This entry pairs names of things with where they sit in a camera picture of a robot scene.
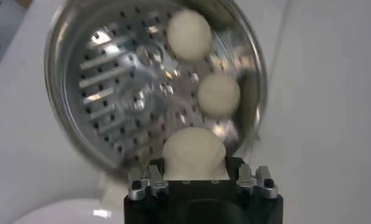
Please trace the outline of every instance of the metal clamp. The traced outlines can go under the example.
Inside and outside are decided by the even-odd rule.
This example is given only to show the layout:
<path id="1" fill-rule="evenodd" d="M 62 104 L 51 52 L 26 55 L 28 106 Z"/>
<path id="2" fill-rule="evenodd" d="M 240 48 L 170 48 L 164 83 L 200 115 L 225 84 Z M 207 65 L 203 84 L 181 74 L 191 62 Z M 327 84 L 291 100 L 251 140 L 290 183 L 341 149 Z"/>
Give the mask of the metal clamp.
<path id="1" fill-rule="evenodd" d="M 141 170 L 138 167 L 131 168 L 129 183 L 129 199 L 133 201 L 145 199 L 146 188 L 150 186 L 150 180 L 141 179 Z"/>
<path id="2" fill-rule="evenodd" d="M 157 197 L 160 193 L 168 194 L 169 183 L 162 178 L 158 167 L 156 165 L 149 166 L 149 172 L 151 194 L 154 197 Z"/>
<path id="3" fill-rule="evenodd" d="M 275 181 L 270 177 L 270 172 L 267 166 L 259 166 L 256 170 L 256 178 L 263 198 L 277 198 L 278 187 L 275 184 Z"/>
<path id="4" fill-rule="evenodd" d="M 241 164 L 239 170 L 239 178 L 236 182 L 240 191 L 247 191 L 250 195 L 254 194 L 255 189 L 260 190 L 260 195 L 263 198 L 273 199 L 278 197 L 278 189 L 275 181 L 270 177 L 270 172 L 267 166 L 259 166 L 256 170 L 255 177 L 252 176 L 252 171 L 248 164 Z"/>
<path id="5" fill-rule="evenodd" d="M 240 190 L 245 190 L 253 194 L 254 188 L 257 186 L 257 180 L 252 178 L 252 171 L 248 164 L 243 163 L 238 170 L 239 178 L 236 181 L 237 186 Z"/>

